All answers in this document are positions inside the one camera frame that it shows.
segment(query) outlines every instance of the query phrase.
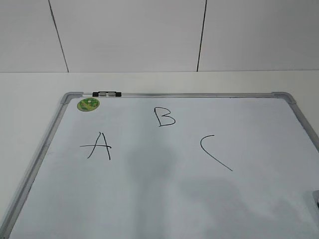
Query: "plastic corner cap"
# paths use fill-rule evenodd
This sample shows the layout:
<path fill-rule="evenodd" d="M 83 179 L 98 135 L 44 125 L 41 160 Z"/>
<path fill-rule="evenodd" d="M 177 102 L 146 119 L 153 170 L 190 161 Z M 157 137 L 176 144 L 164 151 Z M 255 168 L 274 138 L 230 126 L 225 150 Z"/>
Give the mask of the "plastic corner cap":
<path fill-rule="evenodd" d="M 62 97 L 61 104 L 68 104 L 70 103 L 71 99 L 73 98 L 80 98 L 83 96 L 83 92 L 68 92 L 65 93 Z"/>
<path fill-rule="evenodd" d="M 278 91 L 278 92 L 272 92 L 272 94 L 276 98 L 284 99 L 289 104 L 296 104 L 294 97 L 288 92 Z"/>

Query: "white tile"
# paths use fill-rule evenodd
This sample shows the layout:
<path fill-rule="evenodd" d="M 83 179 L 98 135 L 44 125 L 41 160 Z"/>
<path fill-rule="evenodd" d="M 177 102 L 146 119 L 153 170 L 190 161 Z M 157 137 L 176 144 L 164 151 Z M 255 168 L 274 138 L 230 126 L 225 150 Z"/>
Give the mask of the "white tile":
<path fill-rule="evenodd" d="M 195 71 L 203 0 L 54 0 L 70 72 Z"/>
<path fill-rule="evenodd" d="M 319 69 L 318 0 L 208 0 L 200 71 Z"/>
<path fill-rule="evenodd" d="M 47 0 L 1 0 L 0 32 L 0 72 L 66 72 Z"/>

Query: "green sticker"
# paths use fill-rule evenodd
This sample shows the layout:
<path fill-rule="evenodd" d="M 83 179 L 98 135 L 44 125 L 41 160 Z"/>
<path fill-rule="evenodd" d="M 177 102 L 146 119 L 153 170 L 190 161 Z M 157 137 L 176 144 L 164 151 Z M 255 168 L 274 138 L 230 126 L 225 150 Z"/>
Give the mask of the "green sticker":
<path fill-rule="evenodd" d="M 100 102 L 96 98 L 86 98 L 78 103 L 78 109 L 80 111 L 93 111 L 100 105 Z"/>

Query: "white table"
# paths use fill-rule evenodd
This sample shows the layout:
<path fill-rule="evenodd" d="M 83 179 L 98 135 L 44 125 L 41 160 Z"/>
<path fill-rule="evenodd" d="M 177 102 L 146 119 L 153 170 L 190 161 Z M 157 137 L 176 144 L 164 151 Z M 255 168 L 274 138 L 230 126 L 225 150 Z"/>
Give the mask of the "white table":
<path fill-rule="evenodd" d="M 319 71 L 1 73 L 0 220 L 69 91 L 269 93 L 287 91 L 319 133 Z"/>

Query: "whiteboard surface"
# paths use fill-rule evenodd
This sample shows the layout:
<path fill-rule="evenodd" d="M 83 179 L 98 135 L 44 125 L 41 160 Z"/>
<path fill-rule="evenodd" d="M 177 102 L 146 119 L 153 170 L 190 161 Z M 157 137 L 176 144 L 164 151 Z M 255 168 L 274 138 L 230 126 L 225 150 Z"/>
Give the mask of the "whiteboard surface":
<path fill-rule="evenodd" d="M 10 238 L 319 236 L 318 152 L 284 100 L 99 100 L 70 102 Z M 111 161 L 80 147 L 99 132 Z"/>

